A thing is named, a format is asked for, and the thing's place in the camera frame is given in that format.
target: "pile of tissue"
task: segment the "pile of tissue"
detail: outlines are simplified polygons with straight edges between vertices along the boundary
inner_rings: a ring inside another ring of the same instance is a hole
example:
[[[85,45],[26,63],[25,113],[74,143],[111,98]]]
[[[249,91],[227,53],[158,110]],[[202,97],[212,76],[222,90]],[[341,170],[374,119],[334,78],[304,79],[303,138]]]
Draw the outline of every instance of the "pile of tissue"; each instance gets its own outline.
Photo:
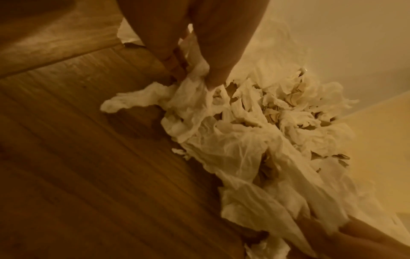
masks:
[[[373,187],[348,176],[343,144],[353,133],[333,120],[354,102],[343,97],[340,84],[321,84],[301,69],[306,49],[271,17],[268,10],[227,87],[207,90],[209,66],[191,34],[181,48],[193,69],[180,85],[155,82],[120,93],[101,111],[164,109],[161,124],[183,148],[174,153],[195,158],[222,180],[221,216],[269,232],[266,240],[246,246],[251,259],[286,258],[284,239],[316,256],[294,222],[310,210],[329,234],[352,215],[410,244],[409,233],[381,208]],[[126,33],[130,41],[138,39]]]

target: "crumpled tissue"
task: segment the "crumpled tissue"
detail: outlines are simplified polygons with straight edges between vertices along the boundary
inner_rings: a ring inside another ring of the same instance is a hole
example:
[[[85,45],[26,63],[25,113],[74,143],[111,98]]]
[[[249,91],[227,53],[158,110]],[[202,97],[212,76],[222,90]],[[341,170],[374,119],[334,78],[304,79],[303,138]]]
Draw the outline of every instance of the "crumpled tissue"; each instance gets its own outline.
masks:
[[[223,85],[207,90],[209,66],[191,34],[181,48],[194,68],[179,86],[154,82],[118,94],[101,110],[164,109],[161,124],[183,148],[172,151],[195,158],[222,180],[221,216],[269,232],[266,240],[246,246],[250,259],[286,258],[290,248],[284,239],[316,256],[294,222],[310,216],[311,209],[329,234],[348,222],[349,214],[410,244],[409,233],[383,211],[373,188],[348,175],[343,143],[354,135],[331,121],[354,102],[343,97],[340,84],[321,84],[300,70],[307,51],[285,24],[269,16],[270,8],[228,79],[237,86],[233,96]]]

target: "wooden floor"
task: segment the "wooden floor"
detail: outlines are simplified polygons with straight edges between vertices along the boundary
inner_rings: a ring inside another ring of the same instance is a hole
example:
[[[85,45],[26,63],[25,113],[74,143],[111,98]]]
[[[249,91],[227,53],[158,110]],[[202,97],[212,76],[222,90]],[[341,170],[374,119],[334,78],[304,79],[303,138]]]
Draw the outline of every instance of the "wooden floor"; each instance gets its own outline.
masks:
[[[171,152],[157,107],[106,115],[168,81],[116,38],[113,0],[0,2],[0,258],[244,258],[220,182]]]

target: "hand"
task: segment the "hand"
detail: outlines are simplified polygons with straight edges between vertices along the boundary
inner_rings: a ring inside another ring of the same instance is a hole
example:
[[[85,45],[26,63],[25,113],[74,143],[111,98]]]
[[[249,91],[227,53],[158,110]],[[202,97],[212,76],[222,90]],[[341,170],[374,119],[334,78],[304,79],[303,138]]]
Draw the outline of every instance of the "hand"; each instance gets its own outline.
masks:
[[[210,66],[209,89],[222,85],[262,19],[269,0],[117,0],[145,46],[178,81],[187,62],[178,41],[193,24],[202,56]]]
[[[410,259],[410,247],[355,218],[332,236],[313,219],[297,223],[313,250],[331,259]],[[288,258],[310,257],[292,249]]]

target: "torn paper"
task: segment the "torn paper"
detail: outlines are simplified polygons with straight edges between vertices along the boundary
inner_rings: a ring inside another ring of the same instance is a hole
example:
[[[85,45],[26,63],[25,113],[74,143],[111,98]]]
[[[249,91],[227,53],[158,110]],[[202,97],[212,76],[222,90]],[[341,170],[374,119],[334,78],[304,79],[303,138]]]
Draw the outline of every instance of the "torn paper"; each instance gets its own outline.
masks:
[[[270,8],[228,79],[237,85],[232,99],[223,86],[207,90],[209,67],[191,34],[181,48],[193,70],[179,86],[153,83],[118,94],[101,110],[162,107],[162,126],[184,149],[173,151],[195,158],[222,180],[221,216],[269,232],[246,247],[251,259],[286,258],[284,239],[315,256],[294,222],[310,209],[328,233],[350,214],[410,244],[409,233],[380,207],[372,188],[347,173],[343,144],[353,133],[333,120],[354,102],[343,97],[340,84],[322,84],[301,70],[307,51],[269,15]]]

